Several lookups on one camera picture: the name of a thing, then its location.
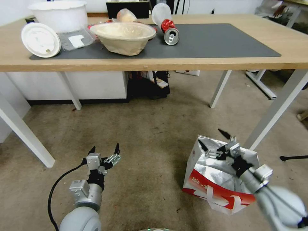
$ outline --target paper bowl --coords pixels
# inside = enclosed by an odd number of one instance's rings
[[[127,56],[139,54],[148,40],[156,36],[153,27],[137,22],[98,24],[92,26],[90,30],[108,51]]]

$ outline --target red and white bag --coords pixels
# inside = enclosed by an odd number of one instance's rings
[[[198,140],[210,151],[216,151],[225,142],[198,135],[189,156],[183,191],[207,200],[210,207],[225,214],[236,213],[255,201],[243,182],[235,176],[230,163],[206,155]],[[241,148],[243,158],[259,167],[257,153]]]

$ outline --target crushed soda can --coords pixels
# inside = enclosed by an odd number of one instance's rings
[[[175,27],[174,23],[170,19],[165,19],[160,25],[161,30],[164,33],[165,42],[168,45],[175,45],[180,40],[180,32]]]

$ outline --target floor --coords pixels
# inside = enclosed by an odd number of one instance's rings
[[[56,159],[46,168],[11,134],[0,145],[0,230],[53,230],[47,198],[55,180],[77,166],[96,145],[102,156],[120,143],[122,160],[109,170],[101,205],[102,230],[269,230],[254,203],[232,216],[211,210],[206,201],[181,191],[186,161],[197,134],[224,140],[218,128],[243,144],[272,101],[243,71],[234,71],[215,109],[208,104],[221,71],[200,77],[171,73],[171,94],[164,99],[139,98],[128,104],[33,106],[24,118]],[[271,73],[262,81],[278,92],[283,82]],[[296,114],[307,109],[302,91],[256,148],[260,162],[274,169],[271,184],[285,186],[308,205],[308,160],[282,162],[280,155],[307,155],[308,130]],[[72,180],[87,178],[82,167],[57,186],[54,218],[60,224],[73,209]]]

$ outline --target white table leg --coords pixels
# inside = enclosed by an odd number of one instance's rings
[[[54,158],[1,93],[0,117],[11,127],[11,129],[21,138],[31,151],[34,152],[46,167],[52,167],[54,165]]]
[[[222,93],[222,90],[224,89],[225,85],[226,85],[226,82],[231,74],[232,70],[224,70],[224,72],[222,73],[222,76],[220,78],[220,81],[218,83],[218,86],[215,90],[215,93],[213,95],[213,98],[211,100],[211,103],[210,103],[210,108],[214,108],[218,99],[219,99],[219,96],[221,95]]]
[[[295,70],[275,101],[246,140],[244,147],[254,150],[282,113],[308,82],[308,70]]]
[[[292,28],[293,24],[295,23],[295,20],[297,19],[297,17],[299,16],[300,13],[301,13],[301,8],[297,7],[295,9],[294,13],[292,14],[292,16],[290,17],[286,27]]]
[[[246,76],[250,78],[269,99],[276,99],[276,95],[272,92],[264,83],[261,82],[261,78],[264,75],[266,70],[259,70],[257,75],[252,72],[246,72]]]
[[[61,82],[63,83],[63,86],[65,87],[67,93],[70,95],[76,109],[80,110],[81,109],[81,103],[79,102],[77,94],[74,91],[74,89],[72,88],[72,86],[71,86],[71,84],[70,84],[70,82],[67,78],[66,73],[65,72],[57,72],[57,73],[58,73],[58,76],[59,76]]]

